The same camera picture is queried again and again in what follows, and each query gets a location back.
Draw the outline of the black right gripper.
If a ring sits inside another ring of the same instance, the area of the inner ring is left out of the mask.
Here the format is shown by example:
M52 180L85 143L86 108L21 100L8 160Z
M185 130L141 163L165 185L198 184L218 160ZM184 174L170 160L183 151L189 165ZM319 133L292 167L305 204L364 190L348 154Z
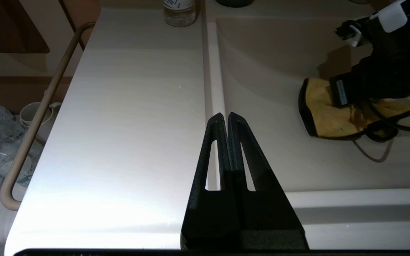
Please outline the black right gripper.
M361 60L362 95L370 99L410 97L410 14L404 26L385 32L376 18L364 24L373 51ZM333 76L329 80L332 105L345 108L357 101L358 77L354 73Z

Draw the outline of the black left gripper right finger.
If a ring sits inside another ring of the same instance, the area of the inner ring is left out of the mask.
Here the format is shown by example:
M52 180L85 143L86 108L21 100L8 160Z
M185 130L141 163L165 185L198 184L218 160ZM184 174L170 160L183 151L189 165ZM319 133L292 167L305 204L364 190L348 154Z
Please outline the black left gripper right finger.
M228 117L231 176L244 249L309 249L305 231L247 121Z

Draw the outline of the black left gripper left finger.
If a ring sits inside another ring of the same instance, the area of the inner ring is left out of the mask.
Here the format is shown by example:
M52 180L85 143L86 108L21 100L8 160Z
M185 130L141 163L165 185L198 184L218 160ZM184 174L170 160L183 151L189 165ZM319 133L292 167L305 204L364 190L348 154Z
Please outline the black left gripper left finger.
M217 143L219 191L208 191L206 180L212 143ZM189 200L181 228L181 249L230 249L238 243L234 176L229 157L226 124L221 113L206 125Z

